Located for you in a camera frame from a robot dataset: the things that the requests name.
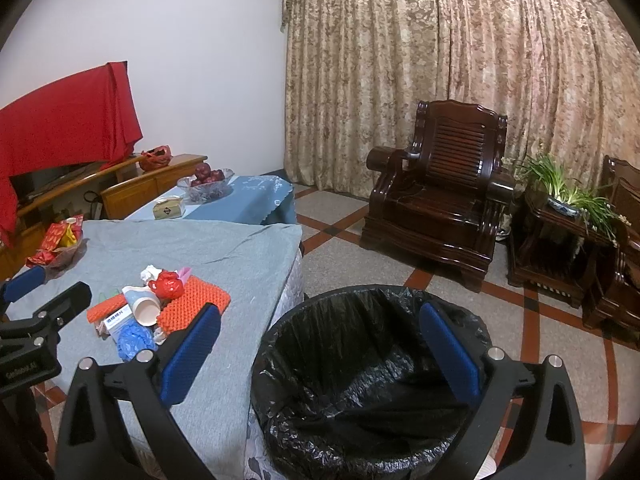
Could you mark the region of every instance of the black trash bag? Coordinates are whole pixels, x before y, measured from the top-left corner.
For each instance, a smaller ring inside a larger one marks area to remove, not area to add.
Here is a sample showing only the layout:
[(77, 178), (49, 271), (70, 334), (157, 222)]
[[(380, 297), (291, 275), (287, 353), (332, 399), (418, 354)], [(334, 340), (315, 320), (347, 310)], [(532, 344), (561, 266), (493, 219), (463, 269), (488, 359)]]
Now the black trash bag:
[(289, 479), (421, 478), (444, 454), (468, 407), (420, 335), (427, 301), (491, 346), (468, 310), (389, 285), (311, 298), (263, 336), (252, 405), (270, 457)]

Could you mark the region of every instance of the paper cup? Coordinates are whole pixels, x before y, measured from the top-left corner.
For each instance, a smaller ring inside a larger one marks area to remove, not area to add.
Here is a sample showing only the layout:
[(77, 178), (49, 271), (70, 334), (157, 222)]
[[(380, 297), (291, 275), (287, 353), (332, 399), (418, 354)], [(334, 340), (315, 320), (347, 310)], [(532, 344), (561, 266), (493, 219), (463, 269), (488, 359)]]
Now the paper cup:
[(153, 326), (160, 314), (160, 300), (148, 286), (125, 286), (122, 289), (133, 317), (142, 326)]

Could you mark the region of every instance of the wall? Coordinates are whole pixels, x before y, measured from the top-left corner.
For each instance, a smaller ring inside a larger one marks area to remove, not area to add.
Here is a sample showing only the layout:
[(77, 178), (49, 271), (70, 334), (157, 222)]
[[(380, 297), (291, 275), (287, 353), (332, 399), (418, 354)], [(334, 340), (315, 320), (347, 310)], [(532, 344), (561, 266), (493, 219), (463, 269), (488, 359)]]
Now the wall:
[(283, 167), (280, 0), (33, 0), (0, 51), (0, 107), (50, 81), (129, 61), (144, 139), (215, 167)]

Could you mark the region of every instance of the orange foam net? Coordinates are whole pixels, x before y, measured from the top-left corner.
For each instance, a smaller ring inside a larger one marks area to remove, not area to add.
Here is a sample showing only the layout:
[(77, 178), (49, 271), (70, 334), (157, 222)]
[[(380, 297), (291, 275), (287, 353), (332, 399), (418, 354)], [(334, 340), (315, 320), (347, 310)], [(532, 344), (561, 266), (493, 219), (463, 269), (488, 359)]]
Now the orange foam net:
[(117, 296), (109, 298), (102, 303), (98, 303), (96, 306), (92, 306), (87, 310), (86, 320), (89, 323), (95, 323), (96, 321), (104, 319), (109, 314), (113, 314), (117, 310), (120, 310), (126, 304), (127, 300), (124, 299), (124, 294), (118, 294)]
[(190, 276), (184, 294), (169, 303), (158, 316), (158, 325), (169, 335), (189, 326), (205, 303), (213, 303), (222, 314), (231, 302), (231, 296), (220, 287)]

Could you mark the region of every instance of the wooden armchair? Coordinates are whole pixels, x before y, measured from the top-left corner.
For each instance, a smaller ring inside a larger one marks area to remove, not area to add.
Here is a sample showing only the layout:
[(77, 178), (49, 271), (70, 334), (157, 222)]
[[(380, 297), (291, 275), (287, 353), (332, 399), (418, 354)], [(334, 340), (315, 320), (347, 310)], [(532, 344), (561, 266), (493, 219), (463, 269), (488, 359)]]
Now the wooden armchair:
[(640, 170), (626, 160), (605, 157), (604, 195), (631, 226), (616, 225), (618, 246), (603, 251), (596, 279), (582, 302), (582, 322), (595, 328), (604, 319), (640, 331)]
[(479, 105), (421, 101), (412, 145), (377, 147), (367, 157), (381, 174), (360, 245), (387, 241), (453, 264), (478, 292), (513, 195), (513, 177), (502, 170), (506, 133), (507, 117)]

